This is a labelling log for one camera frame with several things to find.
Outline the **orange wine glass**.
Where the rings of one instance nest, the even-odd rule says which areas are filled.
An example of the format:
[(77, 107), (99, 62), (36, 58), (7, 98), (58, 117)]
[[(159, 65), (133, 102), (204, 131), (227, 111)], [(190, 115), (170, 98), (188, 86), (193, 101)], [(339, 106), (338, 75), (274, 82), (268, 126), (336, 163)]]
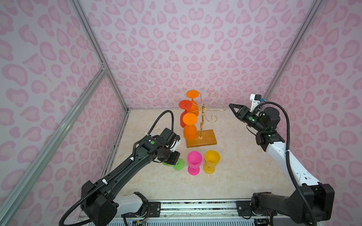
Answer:
[(199, 92), (196, 90), (190, 90), (186, 93), (186, 96), (191, 99), (191, 107), (187, 110), (188, 113), (192, 113), (199, 116), (199, 106), (196, 103), (196, 98), (199, 97)]
[(194, 140), (197, 137), (197, 116), (193, 113), (187, 113), (183, 116), (183, 122), (185, 124), (183, 135), (186, 140)]

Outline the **green wine glass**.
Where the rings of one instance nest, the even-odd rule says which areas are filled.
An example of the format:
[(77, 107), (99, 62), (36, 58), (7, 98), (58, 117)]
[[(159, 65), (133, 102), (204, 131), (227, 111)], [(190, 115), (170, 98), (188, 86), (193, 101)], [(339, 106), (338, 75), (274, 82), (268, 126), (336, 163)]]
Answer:
[(184, 160), (182, 158), (179, 158), (176, 165), (170, 165), (170, 164), (166, 164), (166, 163), (162, 163), (165, 166), (168, 167), (173, 167), (174, 170), (176, 171), (180, 171), (184, 168)]

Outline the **pink wine glass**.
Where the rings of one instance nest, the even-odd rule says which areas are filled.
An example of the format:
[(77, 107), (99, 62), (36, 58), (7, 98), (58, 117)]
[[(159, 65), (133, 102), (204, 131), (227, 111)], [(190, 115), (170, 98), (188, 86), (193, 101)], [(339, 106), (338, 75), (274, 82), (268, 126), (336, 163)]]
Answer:
[(200, 166), (202, 164), (202, 154), (198, 151), (192, 151), (187, 156), (188, 173), (191, 176), (196, 176), (200, 173)]

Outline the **orange back wine glass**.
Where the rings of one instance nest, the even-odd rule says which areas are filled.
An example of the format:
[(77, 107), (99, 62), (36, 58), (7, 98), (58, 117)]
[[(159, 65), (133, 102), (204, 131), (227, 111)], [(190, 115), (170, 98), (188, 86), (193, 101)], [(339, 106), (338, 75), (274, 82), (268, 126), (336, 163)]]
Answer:
[(186, 96), (191, 99), (191, 107), (187, 110), (188, 113), (192, 113), (199, 116), (199, 106), (196, 103), (196, 98), (199, 97), (199, 92), (196, 90), (190, 90), (186, 93)]

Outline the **red wine glass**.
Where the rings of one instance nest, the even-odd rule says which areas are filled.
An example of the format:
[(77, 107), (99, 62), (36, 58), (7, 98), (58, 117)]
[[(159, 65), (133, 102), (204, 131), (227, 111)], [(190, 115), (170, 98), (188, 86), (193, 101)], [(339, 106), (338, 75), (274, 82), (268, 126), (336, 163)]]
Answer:
[(179, 103), (179, 107), (183, 110), (183, 112), (180, 116), (180, 126), (182, 128), (184, 128), (186, 126), (186, 124), (183, 121), (183, 117), (184, 117), (184, 115), (186, 115), (188, 113), (188, 110), (192, 107), (192, 102), (189, 100), (182, 100)]

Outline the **yellow wine glass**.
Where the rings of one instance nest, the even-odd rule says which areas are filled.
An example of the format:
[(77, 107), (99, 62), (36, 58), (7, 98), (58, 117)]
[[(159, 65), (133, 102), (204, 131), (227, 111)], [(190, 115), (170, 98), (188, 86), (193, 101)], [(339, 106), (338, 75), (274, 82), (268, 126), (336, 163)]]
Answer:
[(220, 154), (215, 150), (209, 150), (205, 153), (205, 164), (203, 170), (206, 174), (213, 174), (216, 170), (216, 166), (221, 160)]

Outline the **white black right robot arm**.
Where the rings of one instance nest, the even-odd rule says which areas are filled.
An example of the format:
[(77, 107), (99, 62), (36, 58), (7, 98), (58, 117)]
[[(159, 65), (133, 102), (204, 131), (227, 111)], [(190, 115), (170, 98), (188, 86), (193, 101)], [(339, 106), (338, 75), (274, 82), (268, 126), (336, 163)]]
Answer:
[(263, 102), (251, 110), (245, 105), (230, 104), (235, 117), (257, 131), (255, 140), (280, 167), (294, 187), (290, 196), (271, 192), (254, 193), (251, 212), (288, 216), (297, 224), (315, 226), (331, 219), (335, 191), (321, 183), (293, 155), (290, 149), (290, 121), (286, 110), (277, 103)]

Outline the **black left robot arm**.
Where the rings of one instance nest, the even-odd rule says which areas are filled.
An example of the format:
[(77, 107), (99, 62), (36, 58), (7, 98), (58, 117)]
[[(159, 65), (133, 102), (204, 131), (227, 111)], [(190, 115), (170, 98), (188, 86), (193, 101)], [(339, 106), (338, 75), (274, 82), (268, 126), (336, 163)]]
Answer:
[(136, 173), (155, 159), (176, 165), (179, 144), (180, 136), (168, 128), (160, 135), (146, 135), (126, 161), (95, 183), (88, 181), (82, 186), (81, 197), (85, 199), (81, 202), (82, 211), (96, 226), (106, 226), (117, 214), (143, 216), (148, 200), (141, 193), (134, 192), (118, 201), (115, 198)]

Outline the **orange front wine glass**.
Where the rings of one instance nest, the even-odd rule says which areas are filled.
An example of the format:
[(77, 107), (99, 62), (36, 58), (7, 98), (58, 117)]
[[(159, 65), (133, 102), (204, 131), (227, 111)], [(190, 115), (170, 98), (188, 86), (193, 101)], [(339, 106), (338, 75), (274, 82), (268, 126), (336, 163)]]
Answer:
[(197, 137), (197, 116), (193, 113), (187, 113), (183, 116), (183, 122), (185, 124), (183, 135), (186, 140), (194, 140)]

